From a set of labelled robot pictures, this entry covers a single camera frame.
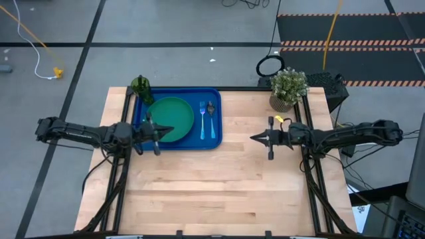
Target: black floor mat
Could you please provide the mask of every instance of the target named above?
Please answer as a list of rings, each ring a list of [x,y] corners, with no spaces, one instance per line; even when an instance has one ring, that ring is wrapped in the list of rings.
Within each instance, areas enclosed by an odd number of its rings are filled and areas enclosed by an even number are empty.
[[[425,67],[425,49],[416,49],[415,51],[422,65]]]
[[[333,15],[330,14],[280,15],[278,29],[281,41],[290,46],[313,46],[316,40],[322,41],[323,45],[332,20]],[[343,14],[337,18],[331,40],[334,40],[335,46],[402,46],[407,45],[409,39],[395,14]]]
[[[409,29],[406,31],[411,35],[410,38],[425,39],[425,13],[401,13],[399,17],[408,24]]]
[[[322,71],[323,48],[283,48],[286,66]],[[421,86],[425,75],[411,48],[330,48],[325,70],[341,73],[347,86]]]

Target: concrete floor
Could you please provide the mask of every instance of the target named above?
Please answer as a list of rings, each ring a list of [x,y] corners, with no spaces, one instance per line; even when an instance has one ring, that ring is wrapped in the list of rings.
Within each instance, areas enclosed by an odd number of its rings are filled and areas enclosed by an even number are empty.
[[[18,1],[22,20],[46,42],[85,42],[100,0]],[[238,3],[225,8],[221,0],[107,0],[94,42],[268,42],[277,1],[263,9]],[[338,0],[282,0],[281,13],[333,13]],[[423,0],[391,0],[397,12],[425,11]],[[11,1],[0,0],[15,14]],[[345,0],[342,13],[387,13],[383,0]],[[22,42],[16,22],[0,13],[0,42]],[[276,32],[274,39],[279,42]],[[74,74],[81,48],[54,48],[65,61],[61,80],[33,74],[37,56],[32,48],[0,48],[0,231],[14,238],[46,154],[35,141],[39,118],[58,116]],[[262,47],[91,48],[70,105],[67,121],[98,125],[109,86],[127,86],[138,74],[154,86],[255,86],[256,63]],[[41,48],[39,73],[52,75],[53,59]],[[278,66],[269,63],[265,71]],[[388,119],[404,131],[418,129],[425,112],[423,88],[349,88],[339,121],[360,123]],[[415,139],[403,141],[353,166],[373,187],[407,180]],[[56,148],[44,187],[26,234],[71,233],[80,206],[81,183],[91,152]]]

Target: spoon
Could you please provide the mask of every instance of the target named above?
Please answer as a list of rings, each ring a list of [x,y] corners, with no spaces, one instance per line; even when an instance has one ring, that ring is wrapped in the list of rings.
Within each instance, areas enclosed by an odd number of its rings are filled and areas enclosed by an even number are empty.
[[[208,111],[208,114],[210,114],[210,117],[211,117],[211,138],[215,139],[214,124],[213,124],[213,119],[212,119],[213,113],[215,111],[215,107],[214,107],[212,102],[208,102],[207,111]]]

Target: wooden table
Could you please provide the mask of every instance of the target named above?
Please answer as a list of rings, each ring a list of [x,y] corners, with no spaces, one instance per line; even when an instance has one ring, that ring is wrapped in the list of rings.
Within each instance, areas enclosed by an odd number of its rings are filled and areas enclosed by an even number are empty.
[[[126,88],[112,87],[106,99],[101,125],[120,120]],[[162,151],[131,155],[120,234],[183,234],[228,236],[314,235],[305,175],[299,170],[298,146],[275,147],[273,161],[267,149],[249,137],[263,132],[268,116],[269,92],[220,92],[223,141],[206,151]],[[323,88],[311,88],[309,104],[315,129],[332,129]],[[304,109],[300,104],[302,117]],[[131,110],[127,121],[131,119]],[[295,121],[294,111],[280,114]],[[336,149],[330,152],[336,157]],[[91,166],[102,160],[93,152]],[[329,202],[347,225],[356,230],[341,164],[322,159]],[[105,163],[87,180],[75,229],[83,228],[105,200],[110,165]],[[323,208],[317,204],[322,231]],[[115,205],[108,228],[112,228]]]

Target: potted plant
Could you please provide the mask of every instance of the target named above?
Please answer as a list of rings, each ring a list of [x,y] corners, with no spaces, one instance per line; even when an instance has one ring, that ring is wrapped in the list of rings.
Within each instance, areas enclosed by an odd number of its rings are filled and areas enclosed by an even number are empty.
[[[288,112],[302,96],[307,95],[308,85],[304,72],[290,67],[279,71],[272,79],[272,95],[269,103],[277,112]]]

